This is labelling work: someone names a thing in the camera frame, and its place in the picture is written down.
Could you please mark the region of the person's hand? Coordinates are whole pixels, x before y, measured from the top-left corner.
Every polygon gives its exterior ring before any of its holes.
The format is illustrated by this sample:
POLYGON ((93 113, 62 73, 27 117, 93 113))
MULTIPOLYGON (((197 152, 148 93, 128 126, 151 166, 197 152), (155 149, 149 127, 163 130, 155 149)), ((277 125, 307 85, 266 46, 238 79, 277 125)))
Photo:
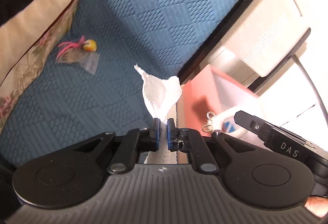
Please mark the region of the person's hand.
POLYGON ((328 198, 311 196, 308 198, 305 207, 317 217, 323 218, 328 212, 328 198))

